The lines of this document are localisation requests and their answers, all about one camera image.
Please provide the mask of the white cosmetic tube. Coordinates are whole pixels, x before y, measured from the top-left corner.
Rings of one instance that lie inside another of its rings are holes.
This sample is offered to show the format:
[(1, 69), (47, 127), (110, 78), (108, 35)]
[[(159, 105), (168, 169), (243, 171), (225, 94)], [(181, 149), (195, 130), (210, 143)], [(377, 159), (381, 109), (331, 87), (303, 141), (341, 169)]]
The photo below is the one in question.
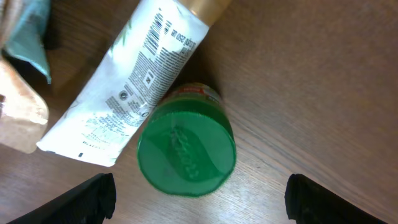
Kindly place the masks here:
[(142, 0), (37, 147), (113, 166), (228, 5), (229, 0)]

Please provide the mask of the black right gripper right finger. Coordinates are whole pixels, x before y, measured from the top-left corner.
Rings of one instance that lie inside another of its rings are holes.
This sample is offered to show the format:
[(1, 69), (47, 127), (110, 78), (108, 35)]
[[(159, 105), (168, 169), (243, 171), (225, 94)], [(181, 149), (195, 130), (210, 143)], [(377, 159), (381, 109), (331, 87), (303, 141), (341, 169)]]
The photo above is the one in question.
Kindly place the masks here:
[(288, 219), (297, 224), (383, 224), (302, 174), (292, 174), (285, 190)]

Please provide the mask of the beige snack bag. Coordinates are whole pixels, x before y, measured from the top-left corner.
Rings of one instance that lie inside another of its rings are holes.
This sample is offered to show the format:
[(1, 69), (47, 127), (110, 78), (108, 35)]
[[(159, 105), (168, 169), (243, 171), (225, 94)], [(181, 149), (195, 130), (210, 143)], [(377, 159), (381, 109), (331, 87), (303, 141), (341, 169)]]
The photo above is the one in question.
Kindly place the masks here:
[(26, 154), (44, 135), (49, 109), (10, 59), (51, 82), (43, 44), (50, 6), (49, 0), (1, 0), (1, 144)]

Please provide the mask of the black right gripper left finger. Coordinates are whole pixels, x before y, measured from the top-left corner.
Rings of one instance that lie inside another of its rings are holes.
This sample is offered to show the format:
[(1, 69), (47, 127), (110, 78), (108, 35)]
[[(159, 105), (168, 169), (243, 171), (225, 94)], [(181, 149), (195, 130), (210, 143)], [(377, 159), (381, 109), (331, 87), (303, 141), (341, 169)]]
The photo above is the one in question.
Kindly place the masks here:
[(102, 224), (116, 209), (112, 173), (100, 173), (8, 224)]

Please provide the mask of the green lid jar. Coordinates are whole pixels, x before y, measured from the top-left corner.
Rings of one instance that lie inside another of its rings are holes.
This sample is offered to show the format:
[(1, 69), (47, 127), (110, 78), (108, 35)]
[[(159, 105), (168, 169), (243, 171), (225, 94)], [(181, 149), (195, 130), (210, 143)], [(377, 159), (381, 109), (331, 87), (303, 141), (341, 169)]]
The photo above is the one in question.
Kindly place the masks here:
[(137, 143), (143, 176), (157, 190), (184, 197), (216, 191), (236, 165), (234, 134), (214, 89), (187, 83), (153, 111)]

